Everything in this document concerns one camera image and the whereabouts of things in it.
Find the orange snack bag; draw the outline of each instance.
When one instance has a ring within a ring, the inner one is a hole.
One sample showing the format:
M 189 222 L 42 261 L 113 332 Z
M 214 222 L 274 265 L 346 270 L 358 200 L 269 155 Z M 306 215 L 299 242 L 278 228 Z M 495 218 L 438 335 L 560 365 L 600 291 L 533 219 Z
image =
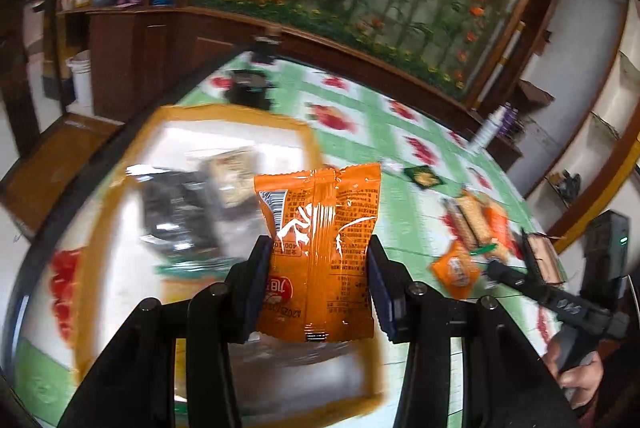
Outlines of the orange snack bag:
M 456 300 L 468 298 L 480 277 L 480 268 L 458 240 L 451 242 L 446 255 L 431 264 L 431 270 Z
M 373 336 L 366 253 L 380 165 L 258 175 L 273 250 L 258 330 L 286 342 Z
M 487 252 L 484 257 L 497 258 L 501 262 L 507 262 L 509 258 L 508 246 L 511 245 L 511 231 L 509 230 L 509 218 L 504 208 L 497 202 L 489 201 L 484 207 L 484 217 L 494 235 L 496 249 Z

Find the wall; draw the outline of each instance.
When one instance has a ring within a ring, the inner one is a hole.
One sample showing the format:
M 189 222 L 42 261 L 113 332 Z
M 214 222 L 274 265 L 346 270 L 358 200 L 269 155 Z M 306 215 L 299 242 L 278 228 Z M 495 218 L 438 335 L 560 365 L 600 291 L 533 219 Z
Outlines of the wall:
M 550 43 L 521 76 L 556 98 L 527 119 L 518 144 L 523 157 L 508 172 L 522 194 L 546 172 L 589 108 L 607 74 L 625 9 L 625 0 L 559 0 L 547 27 Z

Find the screw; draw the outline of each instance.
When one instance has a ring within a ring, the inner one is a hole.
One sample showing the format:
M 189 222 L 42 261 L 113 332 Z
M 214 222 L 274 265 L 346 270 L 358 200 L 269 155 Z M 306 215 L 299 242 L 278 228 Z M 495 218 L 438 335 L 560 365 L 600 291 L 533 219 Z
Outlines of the screw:
M 156 298 L 145 298 L 138 304 L 138 307 L 143 311 L 150 311 L 155 309 L 159 304 L 160 302 Z
M 409 290 L 409 293 L 414 296 L 422 296 L 427 292 L 428 287 L 429 286 L 423 282 L 411 282 L 407 289 Z
M 224 282 L 215 282 L 209 286 L 209 292 L 213 296 L 224 296 L 229 292 L 229 287 Z
M 482 304 L 482 307 L 485 307 L 490 311 L 493 311 L 498 306 L 498 302 L 493 296 L 483 296 L 480 299 L 480 303 Z

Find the green tablecloth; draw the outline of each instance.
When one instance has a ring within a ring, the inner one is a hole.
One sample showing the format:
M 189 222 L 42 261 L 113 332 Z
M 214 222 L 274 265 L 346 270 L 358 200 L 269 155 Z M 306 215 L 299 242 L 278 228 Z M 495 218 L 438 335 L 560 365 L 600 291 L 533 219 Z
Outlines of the green tablecloth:
M 447 252 L 453 238 L 444 220 L 442 199 L 459 195 L 463 186 L 501 202 L 513 230 L 521 226 L 527 232 L 539 229 L 526 203 L 488 154 L 474 156 L 465 150 L 465 140 L 418 112 L 311 66 L 289 61 L 255 65 L 250 63 L 248 54 L 241 54 L 209 75 L 178 104 L 224 102 L 228 71 L 240 68 L 258 68 L 267 73 L 274 84 L 269 94 L 273 101 L 271 111 L 308 122 L 316 131 L 325 162 L 343 167 L 377 162 L 386 157 L 405 166 L 430 164 L 444 180 L 440 186 L 421 190 L 404 175 L 382 175 L 375 233 L 389 258 L 404 263 L 414 280 L 424 281 L 446 295 L 431 273 L 430 265 Z M 88 232 L 100 208 L 99 189 L 90 200 L 69 228 L 82 227 L 84 233 L 65 234 L 60 249 L 82 247 L 88 241 Z M 523 267 L 524 263 L 512 255 L 509 265 Z M 18 342 L 16 391 L 31 413 L 46 423 L 55 424 L 73 393 L 74 384 L 71 351 L 60 338 L 50 312 L 50 277 L 47 268 L 27 311 Z M 558 329 L 548 311 L 504 286 L 487 289 L 486 280 L 481 278 L 471 297 L 484 294 L 498 297 L 536 350 L 545 351 L 546 342 Z M 383 345 L 385 404 L 368 416 L 347 419 L 339 425 L 392 426 L 408 346 L 388 342 Z M 452 341 L 451 353 L 449 425 L 459 426 L 463 377 L 458 340 Z

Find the small green packet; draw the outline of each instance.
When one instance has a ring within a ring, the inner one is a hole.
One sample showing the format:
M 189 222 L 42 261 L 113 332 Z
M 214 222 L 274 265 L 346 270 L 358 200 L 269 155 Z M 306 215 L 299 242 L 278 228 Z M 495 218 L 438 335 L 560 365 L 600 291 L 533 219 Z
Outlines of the small green packet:
M 433 188 L 433 186 L 444 184 L 442 179 L 427 165 L 405 168 L 404 174 L 420 189 Z

